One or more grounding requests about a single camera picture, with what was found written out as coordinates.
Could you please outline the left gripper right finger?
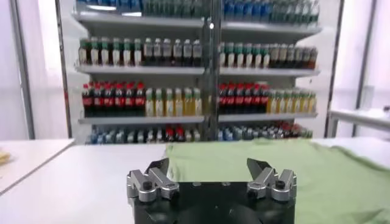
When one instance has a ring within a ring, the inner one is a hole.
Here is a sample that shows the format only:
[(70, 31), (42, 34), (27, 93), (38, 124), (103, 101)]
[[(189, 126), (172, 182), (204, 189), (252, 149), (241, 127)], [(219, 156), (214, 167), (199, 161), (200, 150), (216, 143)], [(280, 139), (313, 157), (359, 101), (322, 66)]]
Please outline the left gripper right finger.
[(280, 174), (265, 161), (247, 159), (247, 167), (253, 178), (247, 183), (247, 195), (253, 200), (271, 198), (275, 201), (295, 200), (297, 176), (289, 169)]

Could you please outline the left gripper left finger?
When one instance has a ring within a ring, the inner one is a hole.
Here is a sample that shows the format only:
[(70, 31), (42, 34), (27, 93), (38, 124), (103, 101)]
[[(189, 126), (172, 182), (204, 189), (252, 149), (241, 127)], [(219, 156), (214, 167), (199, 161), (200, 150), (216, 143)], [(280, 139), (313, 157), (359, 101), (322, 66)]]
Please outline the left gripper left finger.
[(131, 170), (127, 174), (127, 198), (138, 198), (140, 202), (152, 203), (159, 195), (175, 201), (180, 195), (180, 185), (167, 177), (169, 159), (153, 161), (144, 173)]

